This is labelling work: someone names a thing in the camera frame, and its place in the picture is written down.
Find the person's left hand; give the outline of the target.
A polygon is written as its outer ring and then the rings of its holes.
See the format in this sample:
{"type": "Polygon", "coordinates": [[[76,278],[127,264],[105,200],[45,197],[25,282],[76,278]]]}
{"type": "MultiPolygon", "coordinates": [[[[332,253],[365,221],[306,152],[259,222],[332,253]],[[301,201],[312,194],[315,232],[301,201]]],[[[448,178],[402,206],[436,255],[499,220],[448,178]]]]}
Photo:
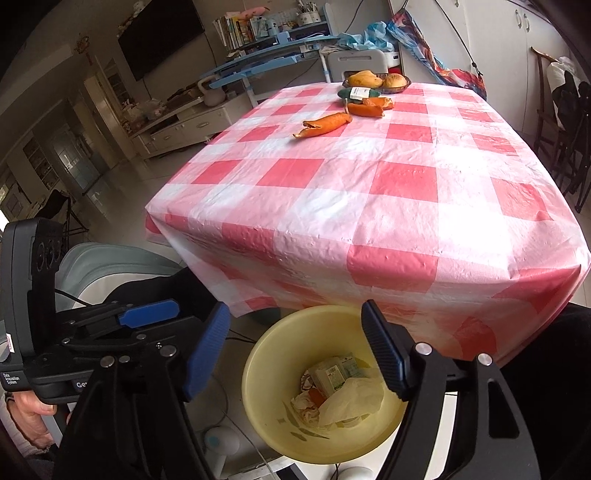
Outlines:
{"type": "Polygon", "coordinates": [[[43,403],[33,391],[8,394],[1,408],[1,420],[15,445],[26,450],[45,450],[55,439],[43,421],[58,412],[57,406],[43,403]]]}

